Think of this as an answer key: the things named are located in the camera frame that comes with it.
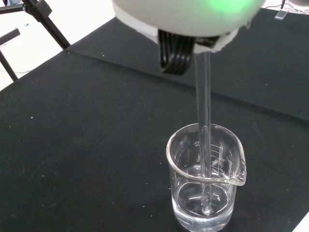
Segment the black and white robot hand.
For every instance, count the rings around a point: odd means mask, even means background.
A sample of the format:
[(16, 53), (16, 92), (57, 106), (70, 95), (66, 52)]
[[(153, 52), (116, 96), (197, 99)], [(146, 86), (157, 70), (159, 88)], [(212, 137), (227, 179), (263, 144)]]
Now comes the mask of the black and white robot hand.
[(159, 46), (163, 73), (182, 75), (194, 54), (216, 53), (250, 25), (262, 0), (113, 0), (115, 16)]

